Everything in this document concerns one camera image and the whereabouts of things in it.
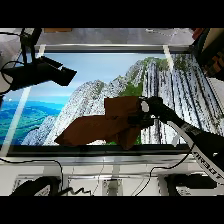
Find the blue sky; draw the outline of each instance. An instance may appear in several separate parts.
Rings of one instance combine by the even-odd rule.
[[[50,81],[31,88],[28,100],[55,104],[66,103],[74,90],[85,82],[99,79],[109,83],[119,75],[124,76],[138,60],[147,57],[165,58],[164,54],[136,53],[46,53],[44,56],[77,71],[76,76],[67,87]],[[5,95],[5,100],[19,100],[22,91],[10,91]]]

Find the brown object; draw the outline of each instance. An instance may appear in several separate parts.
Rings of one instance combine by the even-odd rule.
[[[114,141],[124,149],[130,149],[138,135],[140,127],[128,124],[128,116],[138,112],[138,97],[105,98],[106,115],[79,117],[59,135],[55,142],[60,145],[78,146],[95,140]]]
[[[44,28],[45,33],[71,32],[72,28]]]

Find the brown cloth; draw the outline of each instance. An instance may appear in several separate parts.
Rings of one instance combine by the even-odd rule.
[[[59,135],[60,145],[78,146],[95,140],[116,142],[123,149],[130,149],[141,132],[140,127],[128,124],[128,116],[137,114],[138,97],[127,96],[104,99],[105,115],[79,117]]]

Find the rocky cliff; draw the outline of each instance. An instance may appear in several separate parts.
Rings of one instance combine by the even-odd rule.
[[[173,69],[166,59],[146,58],[131,66],[125,76],[119,76],[108,84],[100,80],[83,84],[71,95],[56,121],[52,120],[52,128],[45,129],[43,139],[38,134],[40,127],[30,132],[23,144],[39,142],[41,145],[44,142],[44,145],[56,145],[55,138],[77,117],[104,114],[105,97],[129,95],[160,96],[185,121],[223,135],[223,114],[195,58],[178,54],[172,55],[172,59]],[[154,126],[142,130],[141,142],[171,144],[175,135],[172,128],[155,120]],[[104,143],[95,141],[91,144]]]

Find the display image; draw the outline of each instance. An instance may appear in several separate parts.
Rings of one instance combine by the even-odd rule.
[[[224,116],[195,58],[189,54],[46,53],[77,71],[67,87],[46,82],[31,87],[13,145],[57,145],[54,140],[76,118],[104,114],[104,98],[159,96],[186,122],[224,135]],[[3,144],[23,90],[5,95],[0,111]],[[155,120],[136,144],[171,144],[176,132]],[[113,145],[98,140],[91,144]]]

